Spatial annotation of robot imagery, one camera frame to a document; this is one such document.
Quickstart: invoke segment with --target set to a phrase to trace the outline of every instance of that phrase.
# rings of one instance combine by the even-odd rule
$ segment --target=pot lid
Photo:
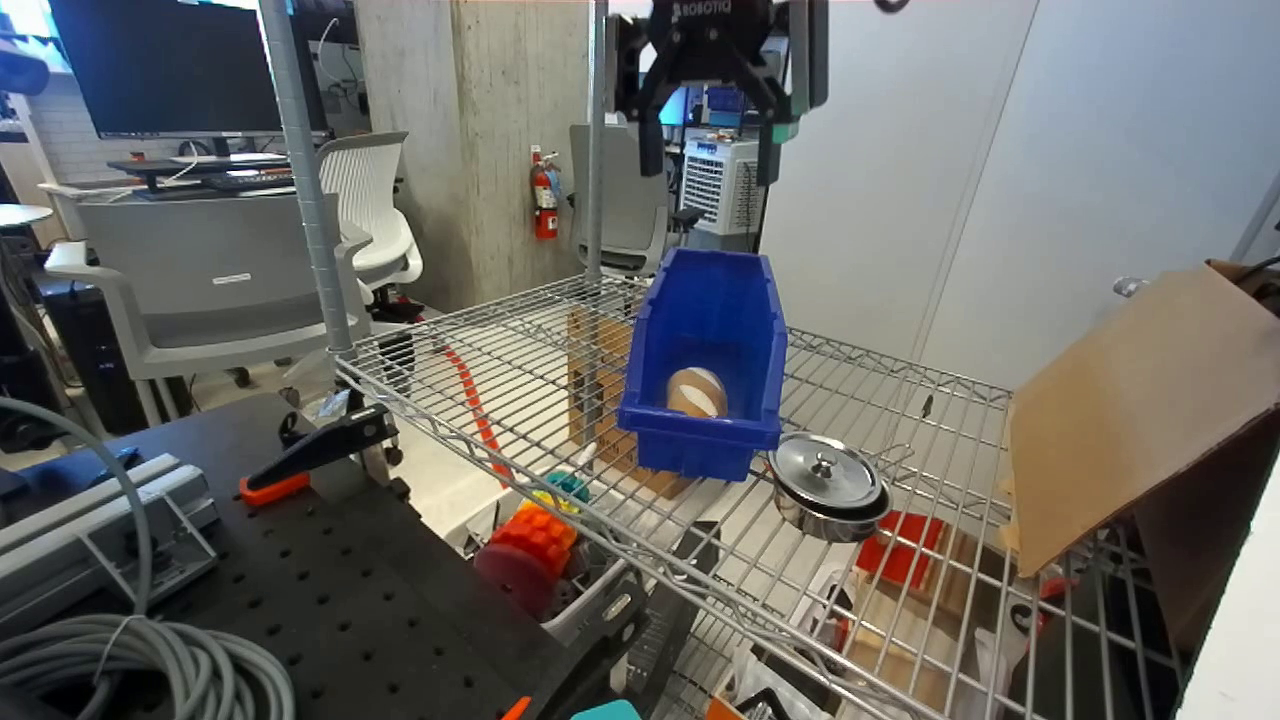
[[[861,513],[879,496],[874,463],[851,454],[840,441],[824,437],[788,437],[771,453],[771,477],[802,505],[824,513]]]

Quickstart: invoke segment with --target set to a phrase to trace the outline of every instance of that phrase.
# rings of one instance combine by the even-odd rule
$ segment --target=blue bin
[[[783,359],[768,260],[682,247],[640,308],[616,422],[637,431],[646,469],[745,480],[751,454],[779,443]],[[669,411],[669,378],[694,365],[721,377],[729,414]]]

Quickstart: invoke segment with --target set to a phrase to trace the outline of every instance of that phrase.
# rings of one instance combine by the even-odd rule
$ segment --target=tape roll
[[[682,414],[723,414],[729,397],[717,370],[710,367],[682,367],[669,378],[669,407]]]

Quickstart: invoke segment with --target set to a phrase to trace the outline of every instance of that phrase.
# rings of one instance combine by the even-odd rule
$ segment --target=fire extinguisher
[[[532,234],[547,245],[561,234],[561,199],[555,199],[555,168],[538,143],[532,143],[530,189],[532,189]]]

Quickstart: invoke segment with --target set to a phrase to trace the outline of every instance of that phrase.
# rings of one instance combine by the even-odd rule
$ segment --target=wire shelf
[[[634,437],[613,422],[640,289],[584,289],[563,280],[366,340],[339,377],[530,496],[572,469],[594,493],[567,513],[581,532],[840,690],[851,715],[1170,710],[1186,668],[1152,624],[1129,532],[1093,534],[1041,578],[1018,578],[995,550],[1013,521],[1005,386],[788,330],[783,427],[855,447],[899,513],[874,565],[864,543],[783,525],[762,458],[740,484],[700,480],[673,499],[653,493],[673,480],[646,489]],[[721,525],[700,534],[721,543],[717,571],[673,554],[694,521]]]

